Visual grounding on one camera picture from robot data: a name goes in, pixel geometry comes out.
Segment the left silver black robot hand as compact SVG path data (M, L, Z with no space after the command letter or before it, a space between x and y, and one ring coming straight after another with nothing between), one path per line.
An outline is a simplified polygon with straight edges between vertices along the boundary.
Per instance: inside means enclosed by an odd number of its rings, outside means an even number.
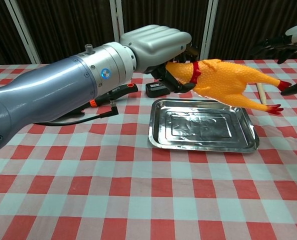
M194 83L182 84L166 69L168 61L186 51L192 37L189 33L168 26L146 25L124 33L120 43L129 47L135 55L135 71L150 74L170 92L184 94Z

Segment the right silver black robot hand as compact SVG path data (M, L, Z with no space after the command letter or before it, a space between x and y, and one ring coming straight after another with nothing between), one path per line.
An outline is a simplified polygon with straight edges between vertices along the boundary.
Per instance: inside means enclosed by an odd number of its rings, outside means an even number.
M250 49L249 54L251 56L257 56L265 51L270 53L278 51L278 64L282 64L290 59L292 55L297 53L297 25L286 30L283 35L267 38L257 43ZM281 91L281 95L283 96L295 94L297 94L297 83Z

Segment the yellow rubber chicken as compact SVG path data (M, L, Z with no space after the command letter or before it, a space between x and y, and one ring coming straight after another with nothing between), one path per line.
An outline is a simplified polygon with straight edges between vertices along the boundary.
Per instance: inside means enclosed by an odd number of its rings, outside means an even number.
M279 115L279 104L266 105L243 95L247 84L269 84L280 91L291 83L271 77L261 71L220 59L205 59L189 63L168 62L166 70L181 84L195 84L192 89L201 97L210 98L228 106L247 108Z

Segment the rectangular stainless steel tray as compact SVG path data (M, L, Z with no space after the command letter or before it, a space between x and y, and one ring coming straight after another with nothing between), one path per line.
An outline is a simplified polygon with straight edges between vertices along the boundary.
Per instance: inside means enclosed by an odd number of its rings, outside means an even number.
M161 149L207 152L252 153L260 144L244 108L171 98L152 104L148 139Z

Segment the black ink bottle red cap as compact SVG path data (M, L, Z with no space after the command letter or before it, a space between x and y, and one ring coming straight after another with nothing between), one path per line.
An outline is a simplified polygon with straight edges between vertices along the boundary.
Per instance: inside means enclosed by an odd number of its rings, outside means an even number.
M151 82L145 85L145 93L149 98L158 98L161 96L169 95L170 90L163 85L162 82Z

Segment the wooden stick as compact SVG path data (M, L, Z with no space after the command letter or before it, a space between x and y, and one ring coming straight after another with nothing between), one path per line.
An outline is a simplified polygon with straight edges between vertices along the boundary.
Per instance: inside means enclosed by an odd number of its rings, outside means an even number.
M257 83L256 88L257 88L261 103L266 105L267 104L267 98L266 98L266 93L265 93L263 85L261 83Z

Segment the black garden trowel orange collar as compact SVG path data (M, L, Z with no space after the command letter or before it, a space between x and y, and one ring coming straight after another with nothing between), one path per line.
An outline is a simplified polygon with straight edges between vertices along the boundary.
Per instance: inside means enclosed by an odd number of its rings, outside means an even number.
M110 90L103 95L96 97L95 99L91 99L86 104L80 106L78 110L82 113L82 111L86 108L97 108L104 104L110 103L111 101L115 101L125 95L136 93L138 91L138 87L134 83L128 83L120 85L113 90Z

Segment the red white checkered tablecloth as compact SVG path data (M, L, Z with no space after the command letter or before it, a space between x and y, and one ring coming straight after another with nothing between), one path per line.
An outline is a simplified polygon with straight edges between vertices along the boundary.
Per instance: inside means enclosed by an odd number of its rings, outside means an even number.
M297 95L265 87L283 112L249 111L253 153L160 149L151 80L114 117L29 125L0 150L0 240L297 240Z

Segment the white partition frame post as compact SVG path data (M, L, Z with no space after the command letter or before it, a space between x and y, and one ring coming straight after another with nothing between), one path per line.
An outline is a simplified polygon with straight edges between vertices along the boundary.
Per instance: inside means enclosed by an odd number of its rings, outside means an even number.
M17 0L4 0L8 12L32 64L41 64L41 59L21 13Z
M119 42L125 33L122 0L109 0L114 41Z
M201 42L201 49L199 59L204 60L209 57L213 30L216 20L219 0L208 0L206 19L204 24L203 37Z

